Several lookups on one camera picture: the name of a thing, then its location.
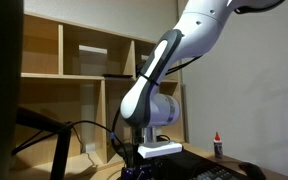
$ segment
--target keyboard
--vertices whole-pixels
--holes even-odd
[[[199,173],[190,180],[238,180],[234,174],[228,172],[220,166],[215,166],[207,171]]]

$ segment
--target glue bottle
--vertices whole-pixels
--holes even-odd
[[[220,136],[218,135],[218,132],[216,132],[215,138],[214,138],[214,154],[215,159],[223,159],[223,148],[222,148],[222,141]]]

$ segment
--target white robotic arm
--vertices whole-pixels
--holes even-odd
[[[206,54],[216,43],[231,12],[263,12],[284,0],[189,0],[176,26],[166,32],[121,103],[121,114],[134,128],[176,122],[179,105],[157,93],[165,73],[178,60]]]

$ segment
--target wooden bookshelf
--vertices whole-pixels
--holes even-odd
[[[23,35],[20,106],[62,122],[86,119],[108,128],[123,96],[136,80],[136,64],[145,61],[143,57],[149,56],[155,45],[152,41],[29,13],[25,14]],[[103,74],[130,78],[105,78]],[[166,76],[160,92],[175,97],[182,107],[180,80],[179,73]],[[183,124],[181,115],[175,125],[161,128],[160,133],[184,142]],[[76,129],[88,155],[81,154],[81,144],[72,132],[67,174],[74,171],[74,166],[87,173],[123,163],[111,153],[104,129],[90,124],[78,125]],[[121,119],[116,134],[127,140],[129,129]],[[35,132],[17,125],[14,146]],[[56,137],[18,153],[13,157],[11,179],[27,179],[30,173],[38,172],[47,176],[55,145]]]

